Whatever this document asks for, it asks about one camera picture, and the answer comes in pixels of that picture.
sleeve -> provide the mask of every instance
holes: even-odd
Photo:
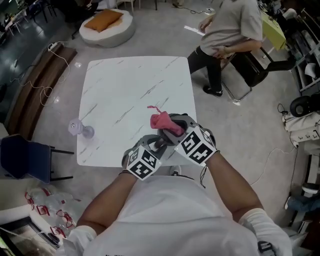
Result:
[[[292,256],[292,244],[288,235],[261,209],[248,211],[239,220],[239,224],[250,229],[258,242],[264,241],[272,244],[276,256]]]
[[[257,3],[246,3],[242,7],[241,35],[249,39],[262,41],[262,18]]]
[[[96,232],[89,226],[78,226],[73,229],[63,245],[56,250],[55,256],[83,255],[88,244],[97,237]]]

round pouf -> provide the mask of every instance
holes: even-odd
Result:
[[[85,27],[85,24],[94,17],[91,17],[82,23],[79,33],[86,43],[107,48],[116,47],[128,41],[134,35],[136,26],[130,13],[126,10],[119,9],[112,9],[112,11],[123,13],[120,18],[122,19],[122,22],[119,25],[105,29],[100,33]]]

shoe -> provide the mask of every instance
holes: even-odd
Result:
[[[176,165],[176,166],[171,166],[169,170],[170,176],[179,176],[181,175],[181,166]]]
[[[285,210],[288,209],[288,201],[289,201],[290,198],[291,198],[291,196],[289,196],[288,199],[285,202],[285,205],[284,205],[284,209]]]
[[[206,85],[203,87],[203,91],[206,93],[206,94],[211,94],[211,95],[214,95],[218,98],[220,98],[222,96],[222,91],[213,91],[211,89],[210,86]]]

person in gray shirt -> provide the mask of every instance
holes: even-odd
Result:
[[[262,45],[257,0],[224,0],[216,14],[200,22],[199,30],[204,33],[205,29],[200,46],[188,57],[190,74],[206,67],[210,86],[204,86],[203,91],[221,97],[221,59],[228,54],[257,50]]]

marble table top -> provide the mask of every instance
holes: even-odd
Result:
[[[77,162],[82,166],[121,167],[125,150],[144,135],[157,134],[150,117],[161,111],[187,113],[196,108],[185,57],[139,56],[94,60],[88,64],[79,119],[94,128],[91,139],[77,135]],[[169,147],[162,166],[189,165]]]

